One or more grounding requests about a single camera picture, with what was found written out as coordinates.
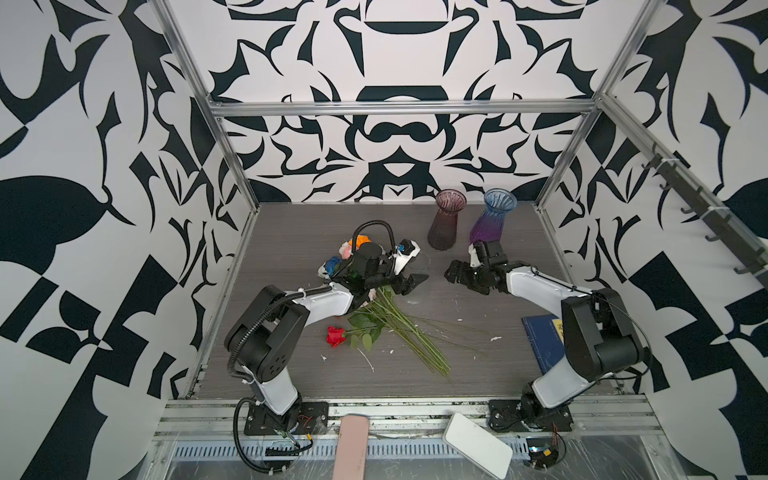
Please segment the pink rose flower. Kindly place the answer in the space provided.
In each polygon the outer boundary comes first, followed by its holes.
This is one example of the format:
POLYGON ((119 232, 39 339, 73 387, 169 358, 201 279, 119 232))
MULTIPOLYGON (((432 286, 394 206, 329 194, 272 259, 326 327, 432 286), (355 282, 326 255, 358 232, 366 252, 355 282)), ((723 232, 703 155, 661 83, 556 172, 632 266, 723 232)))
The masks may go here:
POLYGON ((349 241, 342 244, 339 249, 339 254, 342 260, 348 259, 352 254, 352 245, 349 241))

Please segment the blue rose flower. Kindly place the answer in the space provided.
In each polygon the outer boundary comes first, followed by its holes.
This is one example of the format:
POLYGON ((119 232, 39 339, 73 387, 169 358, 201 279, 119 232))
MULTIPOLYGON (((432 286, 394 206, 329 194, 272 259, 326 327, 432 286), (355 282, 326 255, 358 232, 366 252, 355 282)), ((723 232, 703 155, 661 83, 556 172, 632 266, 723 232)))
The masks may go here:
POLYGON ((341 264, 342 259, 338 256, 333 256, 329 260, 327 260, 323 266, 325 274, 328 277, 331 277, 335 271, 338 269, 339 265, 341 264))

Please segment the clear glass vase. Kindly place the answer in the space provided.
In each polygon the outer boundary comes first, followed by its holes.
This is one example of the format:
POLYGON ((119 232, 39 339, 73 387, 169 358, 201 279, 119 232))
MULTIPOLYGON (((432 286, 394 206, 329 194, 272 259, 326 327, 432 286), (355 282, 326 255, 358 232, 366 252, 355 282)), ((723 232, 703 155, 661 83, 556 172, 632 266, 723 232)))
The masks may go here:
POLYGON ((430 276, 431 259, 428 254, 424 250, 421 250, 419 255, 414 260, 411 260, 406 266, 405 272, 407 276, 417 273, 428 274, 430 276))

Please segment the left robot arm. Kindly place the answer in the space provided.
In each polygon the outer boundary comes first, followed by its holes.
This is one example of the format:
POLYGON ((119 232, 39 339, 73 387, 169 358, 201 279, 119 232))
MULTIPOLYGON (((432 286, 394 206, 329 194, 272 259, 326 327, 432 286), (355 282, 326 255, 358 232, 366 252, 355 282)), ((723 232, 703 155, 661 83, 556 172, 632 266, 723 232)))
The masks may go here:
POLYGON ((424 274, 404 273, 420 253, 413 240, 404 239, 389 250, 366 242, 352 246, 349 256, 332 270, 323 268, 324 283, 319 287, 296 291, 264 287, 225 337, 227 374, 248 385, 259 405, 278 416, 286 414, 300 404, 287 364, 304 329, 354 312, 380 287, 410 294, 427 279, 424 274))

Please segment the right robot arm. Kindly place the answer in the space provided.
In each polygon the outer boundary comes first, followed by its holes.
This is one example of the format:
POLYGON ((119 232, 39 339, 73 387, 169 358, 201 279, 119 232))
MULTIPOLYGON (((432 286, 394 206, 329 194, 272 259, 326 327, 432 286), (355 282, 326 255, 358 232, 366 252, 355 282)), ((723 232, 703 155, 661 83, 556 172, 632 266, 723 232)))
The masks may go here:
POLYGON ((641 337, 615 290, 581 289, 533 265, 512 262, 497 241, 478 241, 469 254, 469 261, 451 262, 448 282, 483 295, 496 290, 522 298, 562 322, 564 357, 522 395, 523 421, 555 413, 595 383, 643 360, 641 337))

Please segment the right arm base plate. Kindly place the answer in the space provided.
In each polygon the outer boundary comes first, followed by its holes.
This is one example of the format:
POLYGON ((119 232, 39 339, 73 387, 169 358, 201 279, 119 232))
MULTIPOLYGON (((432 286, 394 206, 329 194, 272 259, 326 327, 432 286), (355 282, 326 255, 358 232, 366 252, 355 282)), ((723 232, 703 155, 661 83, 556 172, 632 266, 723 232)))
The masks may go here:
POLYGON ((573 416, 569 405, 555 408, 541 406, 534 397, 494 399, 488 403, 487 426, 498 433, 506 432, 571 432, 573 416))

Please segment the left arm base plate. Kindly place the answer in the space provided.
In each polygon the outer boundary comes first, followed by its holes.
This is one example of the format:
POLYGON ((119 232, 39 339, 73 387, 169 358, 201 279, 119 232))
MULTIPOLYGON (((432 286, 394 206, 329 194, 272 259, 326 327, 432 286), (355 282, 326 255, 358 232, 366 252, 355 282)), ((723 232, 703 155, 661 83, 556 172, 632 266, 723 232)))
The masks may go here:
POLYGON ((328 402, 297 401, 278 415, 266 405, 250 405, 246 415, 246 436, 266 436, 279 431, 294 435, 314 434, 327 426, 328 402))

